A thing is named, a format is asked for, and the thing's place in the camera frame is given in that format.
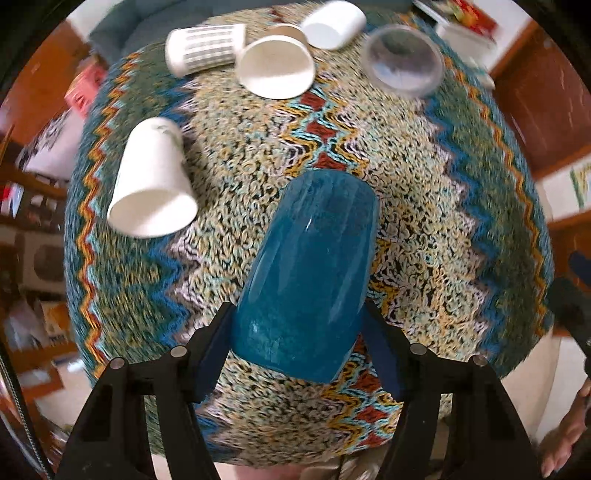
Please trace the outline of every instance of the person's hand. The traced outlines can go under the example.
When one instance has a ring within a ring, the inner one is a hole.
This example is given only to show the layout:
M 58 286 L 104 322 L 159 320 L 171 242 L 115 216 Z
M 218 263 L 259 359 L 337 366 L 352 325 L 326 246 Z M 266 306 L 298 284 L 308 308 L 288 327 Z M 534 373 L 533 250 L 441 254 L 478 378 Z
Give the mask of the person's hand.
M 573 451 L 573 445 L 586 430 L 585 414 L 590 395 L 591 380 L 587 379 L 558 428 L 547 437 L 547 442 L 542 442 L 541 470 L 544 478 L 564 466 Z

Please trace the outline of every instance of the paper cup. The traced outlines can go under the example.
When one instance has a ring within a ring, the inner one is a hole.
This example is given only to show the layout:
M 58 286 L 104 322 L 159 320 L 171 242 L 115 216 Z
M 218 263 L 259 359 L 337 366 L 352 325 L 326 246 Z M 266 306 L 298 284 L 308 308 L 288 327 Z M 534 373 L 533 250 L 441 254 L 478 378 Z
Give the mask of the paper cup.
M 166 39 L 166 65 L 175 77 L 226 65 L 236 60 L 245 41 L 245 24 L 178 28 Z
M 306 34 L 297 25 L 292 25 L 290 23 L 275 24 L 269 29 L 269 33 L 266 34 L 266 36 L 269 35 L 285 35 L 286 37 L 291 37 L 294 40 L 302 42 L 306 46 L 306 48 L 308 48 L 308 40 L 306 39 Z
M 316 68 L 301 41 L 269 35 L 247 46 L 236 59 L 236 76 L 255 95 L 274 100 L 297 97 L 312 83 Z
M 328 2 L 301 23 L 308 43 L 324 50 L 338 50 L 365 28 L 365 14 L 344 0 Z
M 129 135 L 107 221 L 137 238 L 168 235 L 197 215 L 197 202 L 183 170 L 183 137 L 167 118 L 148 118 Z

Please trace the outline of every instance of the table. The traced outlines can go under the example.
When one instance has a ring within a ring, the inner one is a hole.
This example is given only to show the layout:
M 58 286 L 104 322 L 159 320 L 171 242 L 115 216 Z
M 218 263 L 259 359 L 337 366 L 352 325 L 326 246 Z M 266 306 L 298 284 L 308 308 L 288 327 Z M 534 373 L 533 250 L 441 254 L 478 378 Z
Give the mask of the table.
M 313 4 L 234 12 L 210 23 L 299 22 Z M 156 358 L 236 302 L 281 191 L 308 168 L 346 170 L 381 202 L 368 296 L 407 336 L 439 355 L 485 354 L 500 375 L 521 362 L 552 318 L 553 265 L 525 161 L 493 99 L 414 17 L 366 8 L 368 28 L 405 22 L 441 47 L 447 71 L 425 100 L 375 89 L 359 69 L 363 37 L 314 50 L 317 79 L 292 100 L 261 99 L 233 67 L 177 80 L 151 45 L 113 66 L 85 125 L 66 219 L 70 315 L 87 370 L 110 358 Z M 156 115 L 186 135 L 199 202 L 175 235 L 137 240 L 105 220 L 131 129 Z M 449 411 L 449 399 L 442 401 Z M 288 378 L 231 354 L 197 407 L 215 461 L 311 462 L 388 441 L 400 404 L 380 386 L 359 340 L 330 385 Z M 152 448 L 161 451 L 148 402 Z

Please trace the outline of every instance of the wooden cabinet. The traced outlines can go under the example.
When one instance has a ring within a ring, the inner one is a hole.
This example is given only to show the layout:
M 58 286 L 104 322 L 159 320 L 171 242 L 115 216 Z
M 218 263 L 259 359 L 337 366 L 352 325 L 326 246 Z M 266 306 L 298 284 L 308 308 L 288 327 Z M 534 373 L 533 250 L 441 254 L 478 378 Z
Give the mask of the wooden cabinet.
M 496 76 L 494 97 L 535 179 L 591 152 L 591 95 L 539 26 Z
M 548 224 L 554 254 L 554 275 L 568 276 L 581 290 L 591 293 L 591 288 L 570 272 L 569 256 L 579 251 L 591 259 L 591 210 Z
M 53 116 L 66 110 L 64 94 L 88 53 L 88 45 L 70 24 L 61 23 L 27 62 L 0 106 L 0 132 L 14 125 L 12 140 L 26 145 Z

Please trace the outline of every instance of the red box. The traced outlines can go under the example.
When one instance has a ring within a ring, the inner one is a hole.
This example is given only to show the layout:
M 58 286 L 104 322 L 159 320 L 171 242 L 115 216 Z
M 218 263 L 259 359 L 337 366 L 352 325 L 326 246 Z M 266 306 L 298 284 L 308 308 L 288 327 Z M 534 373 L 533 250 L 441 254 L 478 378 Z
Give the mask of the red box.
M 66 95 L 64 100 L 73 109 L 80 112 L 82 117 L 88 116 L 88 111 L 92 102 L 95 100 L 96 94 L 99 91 L 100 84 L 106 76 L 106 71 L 101 67 L 96 60 L 91 60 L 90 63 L 78 74 Z

